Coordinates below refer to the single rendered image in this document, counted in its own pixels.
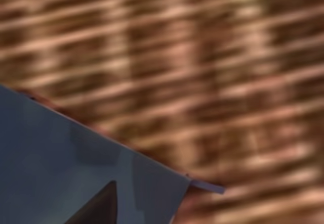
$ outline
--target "brown woven texture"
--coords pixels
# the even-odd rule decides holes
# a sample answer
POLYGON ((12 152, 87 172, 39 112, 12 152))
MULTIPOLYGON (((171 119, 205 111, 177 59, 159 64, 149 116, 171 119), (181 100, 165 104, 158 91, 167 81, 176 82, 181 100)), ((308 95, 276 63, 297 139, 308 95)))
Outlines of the brown woven texture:
POLYGON ((323 224, 324 0, 0 0, 0 83, 193 177, 175 223, 323 224))

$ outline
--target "wicker background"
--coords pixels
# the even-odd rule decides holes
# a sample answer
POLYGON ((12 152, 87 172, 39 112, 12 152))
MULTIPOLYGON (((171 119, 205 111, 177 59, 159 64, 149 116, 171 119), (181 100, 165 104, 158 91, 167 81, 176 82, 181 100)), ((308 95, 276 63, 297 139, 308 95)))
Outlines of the wicker background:
POLYGON ((0 83, 182 172, 176 223, 324 223, 324 0, 0 0, 0 83))

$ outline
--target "woven surface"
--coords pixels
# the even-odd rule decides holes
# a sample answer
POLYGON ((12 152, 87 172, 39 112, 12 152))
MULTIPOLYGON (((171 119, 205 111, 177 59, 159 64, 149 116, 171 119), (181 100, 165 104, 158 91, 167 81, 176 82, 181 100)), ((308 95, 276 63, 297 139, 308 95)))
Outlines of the woven surface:
POLYGON ((223 184, 176 223, 322 224, 324 0, 0 0, 0 83, 223 184))

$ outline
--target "blurry brown background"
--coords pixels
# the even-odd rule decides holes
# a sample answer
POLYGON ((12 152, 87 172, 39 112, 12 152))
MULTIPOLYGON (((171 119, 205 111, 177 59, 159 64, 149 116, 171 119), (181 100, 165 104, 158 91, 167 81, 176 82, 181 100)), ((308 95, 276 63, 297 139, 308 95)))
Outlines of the blurry brown background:
POLYGON ((324 223, 324 0, 0 0, 0 83, 224 196, 176 223, 324 223))

